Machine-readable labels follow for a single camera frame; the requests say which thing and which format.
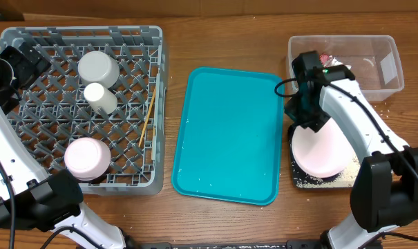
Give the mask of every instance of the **gray plastic dish rack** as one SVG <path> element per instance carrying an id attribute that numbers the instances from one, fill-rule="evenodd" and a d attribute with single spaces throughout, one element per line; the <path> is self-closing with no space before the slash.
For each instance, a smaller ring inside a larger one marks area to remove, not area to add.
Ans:
<path id="1" fill-rule="evenodd" d="M 19 108 L 8 114 L 12 128 L 50 174 L 64 169 L 70 142 L 91 137 L 111 149 L 109 170 L 99 182 L 80 183 L 85 194 L 152 195 L 164 175 L 164 98 L 168 53 L 157 26 L 26 27 L 3 31 L 0 49 L 33 46 L 52 66 L 23 91 Z M 116 59 L 120 78 L 111 88 L 118 98 L 110 115 L 95 113 L 83 96 L 77 72 L 81 57 L 99 50 Z M 138 147 L 156 87 L 154 113 L 144 147 Z"/>

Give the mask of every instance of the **teal tray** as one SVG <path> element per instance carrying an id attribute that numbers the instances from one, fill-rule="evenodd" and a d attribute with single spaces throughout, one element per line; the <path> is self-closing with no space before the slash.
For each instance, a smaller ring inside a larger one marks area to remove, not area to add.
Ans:
<path id="1" fill-rule="evenodd" d="M 283 136 L 284 102 L 274 93 L 280 81 L 220 68 L 190 74 L 172 172 L 176 191 L 254 205 L 274 201 Z"/>

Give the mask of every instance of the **plastic bin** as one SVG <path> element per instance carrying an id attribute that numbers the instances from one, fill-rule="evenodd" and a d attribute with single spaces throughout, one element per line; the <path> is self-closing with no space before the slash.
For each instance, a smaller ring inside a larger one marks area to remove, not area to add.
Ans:
<path id="1" fill-rule="evenodd" d="M 289 40 L 287 76 L 294 77 L 292 61 L 300 53 L 316 50 L 351 66 L 362 93 L 369 101 L 382 101 L 403 89 L 401 60 L 388 35 L 308 35 Z M 289 91 L 298 91 L 294 82 Z"/>
<path id="2" fill-rule="evenodd" d="M 157 26 L 8 28 L 0 48 L 27 42 L 52 66 L 22 93 L 19 109 L 8 119 L 22 143 L 48 173 L 64 169 L 70 142 L 91 137 L 111 149 L 104 179 L 82 182 L 85 194 L 152 195 L 162 189 L 164 174 L 164 99 L 168 53 Z M 90 51 L 118 61 L 120 77 L 110 88 L 118 98 L 109 115 L 95 113 L 84 99 L 78 61 Z M 155 111 L 148 108 L 156 89 Z M 144 121 L 144 147 L 138 147 Z"/>

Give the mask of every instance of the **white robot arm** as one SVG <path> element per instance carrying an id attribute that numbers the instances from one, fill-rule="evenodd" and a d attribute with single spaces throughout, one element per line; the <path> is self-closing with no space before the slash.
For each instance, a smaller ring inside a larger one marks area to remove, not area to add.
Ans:
<path id="1" fill-rule="evenodd" d="M 10 74 L 8 80 L 4 75 Z M 17 80 L 12 66 L 0 58 L 0 94 L 9 91 Z M 57 231 L 74 227 L 101 248 L 130 249 L 135 245 L 119 228 L 107 224 L 83 202 L 75 178 L 66 170 L 49 176 L 46 170 L 28 153 L 16 135 L 0 105 L 0 167 L 4 168 L 15 194 L 16 229 Z M 10 227 L 10 196 L 0 174 L 0 228 Z M 95 248 L 83 236 L 65 230 L 61 234 L 83 248 Z"/>
<path id="2" fill-rule="evenodd" d="M 418 148 L 410 148 L 377 115 L 346 66 L 324 68 L 316 51 L 300 54 L 292 66 L 299 92 L 285 113 L 315 132 L 331 116 L 361 163 L 350 195 L 352 212 L 323 233 L 323 248 L 364 248 L 379 234 L 418 219 Z M 393 173 L 401 180 L 393 182 Z"/>
<path id="3" fill-rule="evenodd" d="M 353 96 L 357 96 L 358 100 L 370 110 L 378 124 L 399 151 L 403 151 L 403 148 L 408 146 L 405 140 L 396 135 L 385 124 L 368 101 L 362 96 L 361 89 L 356 80 L 337 80 L 333 81 L 332 84 L 342 88 Z M 331 87 L 323 87 L 319 104 L 341 128 L 356 152 L 359 162 L 362 162 L 365 157 L 371 156 L 375 151 L 380 151 L 382 154 L 393 153 L 393 150 L 383 141 L 379 132 L 361 107 L 344 94 Z M 361 228 L 356 222 L 353 214 L 349 214 L 343 222 L 328 232 L 328 239 L 333 249 L 355 249 L 362 246 L 378 233 L 392 231 L 397 227 L 397 225 L 388 225 L 376 232 L 367 232 L 367 230 Z"/>

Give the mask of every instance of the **wooden surface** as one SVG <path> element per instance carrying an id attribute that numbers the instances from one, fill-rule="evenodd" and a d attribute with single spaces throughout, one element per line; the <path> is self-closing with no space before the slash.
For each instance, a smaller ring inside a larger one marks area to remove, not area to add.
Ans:
<path id="1" fill-rule="evenodd" d="M 418 11 L 418 0 L 0 0 L 12 20 L 23 13 L 99 18 L 215 17 Z"/>
<path id="2" fill-rule="evenodd" d="M 399 49 L 406 86 L 385 102 L 376 103 L 375 109 L 384 113 L 382 118 L 398 135 L 410 145 L 418 146 L 418 13 L 2 23 L 0 34 L 9 26 L 140 24 L 161 26 L 169 45 L 164 187 L 155 196 L 85 198 L 85 202 L 105 221 L 123 228 L 139 242 L 233 243 L 316 239 L 322 231 L 342 221 L 350 211 L 349 190 L 305 191 L 292 185 L 286 134 L 278 197 L 267 207 L 179 195 L 171 185 L 175 144 L 187 78 L 199 66 L 260 71 L 285 77 L 287 43 L 292 35 L 391 35 Z M 285 130 L 290 123 L 285 116 Z M 418 236 L 418 221 L 399 231 Z M 39 248 L 48 236 L 40 231 L 18 231 L 17 248 Z M 6 247 L 7 240 L 8 231 L 0 230 L 0 248 Z M 418 248 L 418 243 L 394 238 L 387 238 L 385 245 L 386 248 Z M 74 248 L 74 243 L 57 237 L 50 248 Z"/>
<path id="3" fill-rule="evenodd" d="M 65 21 L 65 20 L 78 20 L 78 19 L 96 19 L 95 17 L 72 17 L 66 15 L 45 15 L 45 14 L 32 14 L 23 13 L 24 21 Z"/>

